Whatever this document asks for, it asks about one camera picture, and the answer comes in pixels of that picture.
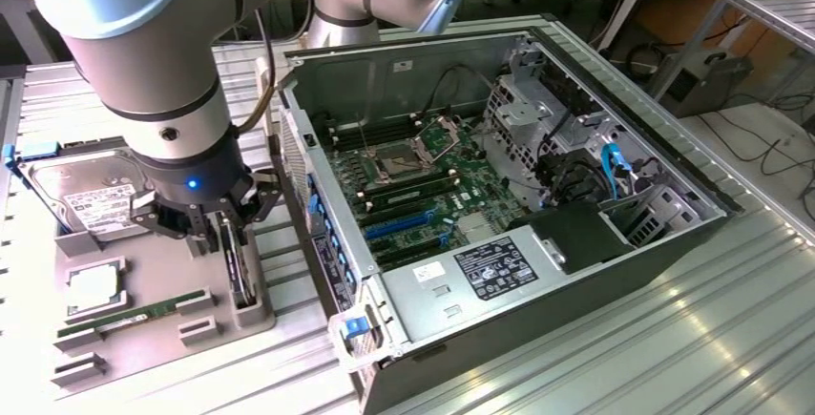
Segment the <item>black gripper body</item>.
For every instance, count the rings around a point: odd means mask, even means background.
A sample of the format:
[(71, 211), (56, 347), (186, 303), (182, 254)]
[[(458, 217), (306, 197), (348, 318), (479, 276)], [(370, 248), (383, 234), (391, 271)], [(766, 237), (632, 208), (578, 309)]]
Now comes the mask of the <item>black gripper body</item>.
[(219, 140), (203, 153), (186, 159), (159, 160), (135, 155), (158, 194), (188, 205), (240, 197), (252, 187), (235, 140)]

